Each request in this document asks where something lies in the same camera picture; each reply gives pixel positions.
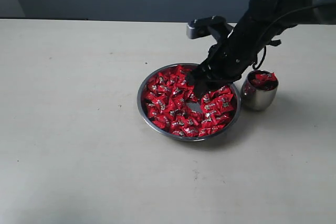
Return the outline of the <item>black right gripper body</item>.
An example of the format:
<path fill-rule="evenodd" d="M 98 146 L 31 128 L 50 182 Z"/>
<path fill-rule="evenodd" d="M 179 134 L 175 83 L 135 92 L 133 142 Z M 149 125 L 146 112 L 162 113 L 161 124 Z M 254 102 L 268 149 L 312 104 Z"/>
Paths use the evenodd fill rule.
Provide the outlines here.
<path fill-rule="evenodd" d="M 242 17 L 225 40 L 211 46 L 207 58 L 199 64 L 207 72 L 207 81 L 225 85 L 239 80 L 273 38 L 273 35 L 268 35 L 269 26 L 270 22 Z"/>

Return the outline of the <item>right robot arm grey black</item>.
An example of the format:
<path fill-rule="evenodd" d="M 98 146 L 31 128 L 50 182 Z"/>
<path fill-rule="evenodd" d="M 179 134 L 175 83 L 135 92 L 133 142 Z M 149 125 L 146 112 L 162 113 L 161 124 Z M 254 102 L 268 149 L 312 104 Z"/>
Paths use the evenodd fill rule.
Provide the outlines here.
<path fill-rule="evenodd" d="M 279 46 L 278 35 L 300 24 L 335 24 L 335 0 L 249 0 L 248 10 L 235 26 L 222 16 L 189 22 L 188 38 L 213 36 L 216 43 L 187 75 L 187 83 L 201 98 L 239 80 L 248 67 L 261 67 L 258 54 L 267 46 Z"/>

